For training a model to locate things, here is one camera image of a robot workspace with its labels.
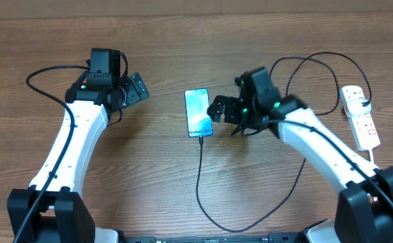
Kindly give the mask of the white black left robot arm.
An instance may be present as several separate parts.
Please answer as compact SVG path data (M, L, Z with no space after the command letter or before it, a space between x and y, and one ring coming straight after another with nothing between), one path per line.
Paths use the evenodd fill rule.
M123 52L94 48L83 73L65 92L49 98L63 108L51 151L26 189L13 189L7 211L14 242L125 242L123 231L97 227L82 199L84 178L95 145L111 115L149 97Z

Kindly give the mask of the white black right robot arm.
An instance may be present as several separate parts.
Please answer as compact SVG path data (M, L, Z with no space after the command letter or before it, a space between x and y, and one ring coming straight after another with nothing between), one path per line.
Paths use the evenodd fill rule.
M215 122L270 129L329 182L336 217L299 232L297 242L393 242L393 167L380 169L346 146L300 99L282 97L264 67L235 79L238 97L218 95L207 109Z

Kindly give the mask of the blue Galaxy smartphone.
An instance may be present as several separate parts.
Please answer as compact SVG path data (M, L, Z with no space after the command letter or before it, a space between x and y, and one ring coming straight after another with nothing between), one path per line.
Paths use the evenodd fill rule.
M212 136L213 126L207 110L209 93L206 88L191 89L184 92L188 136Z

